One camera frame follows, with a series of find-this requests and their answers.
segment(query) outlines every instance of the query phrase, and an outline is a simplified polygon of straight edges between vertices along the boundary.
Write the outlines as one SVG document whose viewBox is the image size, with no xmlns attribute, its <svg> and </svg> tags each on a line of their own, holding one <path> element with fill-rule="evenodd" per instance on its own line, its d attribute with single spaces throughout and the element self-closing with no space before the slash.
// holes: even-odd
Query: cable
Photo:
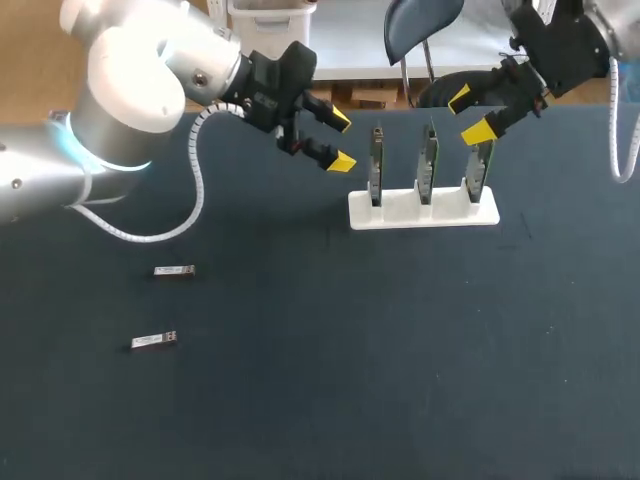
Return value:
<svg viewBox="0 0 640 480">
<path fill-rule="evenodd" d="M 629 148 L 629 159 L 624 173 L 620 174 L 618 165 L 618 103 L 620 102 L 620 86 L 618 75 L 618 61 L 611 58 L 611 116 L 609 122 L 609 156 L 611 160 L 611 174 L 618 183 L 627 183 L 636 169 L 636 161 L 640 152 L 640 116 Z"/>
<path fill-rule="evenodd" d="M 113 235 L 114 237 L 118 237 L 121 240 L 125 240 L 127 242 L 132 243 L 157 243 L 164 242 L 165 240 L 169 240 L 171 238 L 175 238 L 178 235 L 183 234 L 189 228 L 196 223 L 200 213 L 202 213 L 202 207 L 204 206 L 204 181 L 202 179 L 202 171 L 200 170 L 200 163 L 198 162 L 198 135 L 200 134 L 200 129 L 204 122 L 216 113 L 228 112 L 232 115 L 235 115 L 240 118 L 244 118 L 244 111 L 237 105 L 231 105 L 228 103 L 217 103 L 213 104 L 207 109 L 203 110 L 193 126 L 191 127 L 191 133 L 189 134 L 189 142 L 188 142 L 188 150 L 189 150 L 189 162 L 191 163 L 191 170 L 193 171 L 193 178 L 196 183 L 196 204 L 193 207 L 193 211 L 189 218 L 180 225 L 179 227 L 174 228 L 170 232 L 163 233 L 160 235 L 151 235 L 151 236 L 140 236 L 140 235 L 131 235 L 130 233 L 123 232 L 122 230 L 117 229 L 116 227 L 108 224 L 98 215 L 93 213 L 86 207 L 82 205 L 76 205 L 72 207 L 81 215 L 84 215 L 91 222 L 95 223 L 98 227 L 103 229 L 105 232 Z"/>
</svg>

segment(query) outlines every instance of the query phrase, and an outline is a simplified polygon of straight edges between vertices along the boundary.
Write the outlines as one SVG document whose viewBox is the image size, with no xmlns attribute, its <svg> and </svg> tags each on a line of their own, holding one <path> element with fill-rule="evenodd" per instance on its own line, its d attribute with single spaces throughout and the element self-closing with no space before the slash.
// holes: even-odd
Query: wooden floor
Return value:
<svg viewBox="0 0 640 480">
<path fill-rule="evenodd" d="M 60 30 L 62 0 L 0 0 L 0 122 L 27 123 L 72 108 L 85 75 L 85 52 Z M 192 0 L 205 9 L 206 0 Z M 593 81 L 560 103 L 603 103 Z"/>
</svg>

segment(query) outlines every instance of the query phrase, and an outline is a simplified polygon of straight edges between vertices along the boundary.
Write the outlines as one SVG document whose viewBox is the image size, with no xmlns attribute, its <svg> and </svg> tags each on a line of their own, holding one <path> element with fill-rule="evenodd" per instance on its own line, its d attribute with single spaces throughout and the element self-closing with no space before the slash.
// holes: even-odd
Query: small metal component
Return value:
<svg viewBox="0 0 640 480">
<path fill-rule="evenodd" d="M 209 80 L 203 73 L 196 73 L 193 76 L 193 83 L 198 87 L 206 87 Z"/>
<path fill-rule="evenodd" d="M 131 340 L 131 350 L 139 350 L 149 347 L 175 345 L 178 342 L 178 334 L 174 332 L 138 337 Z"/>
<path fill-rule="evenodd" d="M 431 205 L 431 194 L 436 179 L 436 166 L 438 164 L 438 136 L 433 128 L 433 123 L 424 128 L 424 138 L 418 159 L 418 192 L 420 203 Z"/>
<path fill-rule="evenodd" d="M 373 129 L 371 135 L 371 167 L 369 171 L 369 192 L 371 205 L 382 205 L 382 170 L 384 167 L 384 134 L 381 127 Z"/>
<path fill-rule="evenodd" d="M 493 158 L 494 146 L 495 140 L 490 140 L 471 147 L 471 156 L 469 157 L 465 176 L 471 203 L 480 203 L 482 190 L 487 181 L 487 174 Z"/>
<path fill-rule="evenodd" d="M 188 265 L 184 267 L 156 267 L 153 272 L 155 277 L 193 277 L 195 274 L 195 265 Z"/>
</svg>

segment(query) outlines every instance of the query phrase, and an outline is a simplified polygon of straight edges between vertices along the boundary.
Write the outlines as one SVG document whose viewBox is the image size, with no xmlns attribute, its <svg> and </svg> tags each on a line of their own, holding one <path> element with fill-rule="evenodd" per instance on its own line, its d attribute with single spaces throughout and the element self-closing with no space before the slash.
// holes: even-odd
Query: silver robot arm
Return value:
<svg viewBox="0 0 640 480">
<path fill-rule="evenodd" d="M 0 126 L 0 224 L 123 198 L 185 97 L 211 104 L 241 64 L 239 42 L 188 2 L 65 0 L 60 24 L 89 51 L 86 83 L 71 113 Z"/>
<path fill-rule="evenodd" d="M 280 60 L 245 57 L 229 30 L 180 0 L 65 0 L 60 25 L 88 50 L 86 83 L 72 112 L 0 126 L 0 225 L 124 198 L 177 126 L 185 98 L 242 105 L 247 123 L 284 132 L 280 149 L 302 150 L 325 170 L 355 164 L 297 136 L 302 108 L 337 130 L 350 124 L 309 94 L 316 55 L 297 42 Z"/>
<path fill-rule="evenodd" d="M 621 62 L 640 60 L 638 0 L 585 0 L 584 10 L 607 43 L 612 57 Z"/>
</svg>

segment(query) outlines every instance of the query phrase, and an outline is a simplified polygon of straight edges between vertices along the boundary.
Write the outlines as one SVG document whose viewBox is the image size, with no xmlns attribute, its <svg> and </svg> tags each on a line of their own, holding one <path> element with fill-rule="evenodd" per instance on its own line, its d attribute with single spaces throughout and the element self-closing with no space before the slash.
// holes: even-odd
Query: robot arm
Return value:
<svg viewBox="0 0 640 480">
<path fill-rule="evenodd" d="M 0 224 L 125 197 L 177 126 L 186 98 L 239 106 L 229 110 L 324 170 L 355 164 L 297 129 L 302 109 L 339 131 L 350 125 L 310 95 L 316 55 L 299 43 L 280 60 L 245 57 L 231 32 L 179 0 L 65 0 L 60 24 L 88 49 L 86 83 L 71 113 L 0 126 Z"/>
<path fill-rule="evenodd" d="M 584 14 L 556 16 L 545 25 L 535 9 L 525 4 L 510 16 L 514 28 L 511 46 L 529 57 L 519 64 L 507 56 L 494 69 L 487 89 L 465 88 L 450 103 L 454 113 L 475 104 L 476 99 L 501 83 L 517 87 L 519 98 L 498 112 L 492 112 L 462 136 L 469 145 L 504 135 L 509 127 L 533 112 L 540 116 L 547 108 L 547 93 L 559 98 L 587 80 L 604 77 L 610 58 L 640 59 L 640 2 L 636 0 L 587 0 Z"/>
<path fill-rule="evenodd" d="M 463 5 L 464 0 L 394 0 L 385 20 L 390 62 L 398 62 L 420 42 L 446 28 Z M 510 90 L 518 93 L 517 98 L 465 131 L 462 136 L 467 144 L 501 137 L 529 112 L 540 116 L 547 108 L 547 93 L 561 97 L 591 78 L 605 76 L 611 57 L 621 61 L 640 58 L 640 1 L 584 0 L 584 12 L 577 18 L 556 15 L 545 25 L 531 0 L 524 0 L 509 15 L 514 29 L 511 46 L 524 51 L 529 60 L 519 63 L 507 56 L 481 91 L 465 86 L 449 107 L 457 114 L 503 83 L 515 87 Z"/>
</svg>

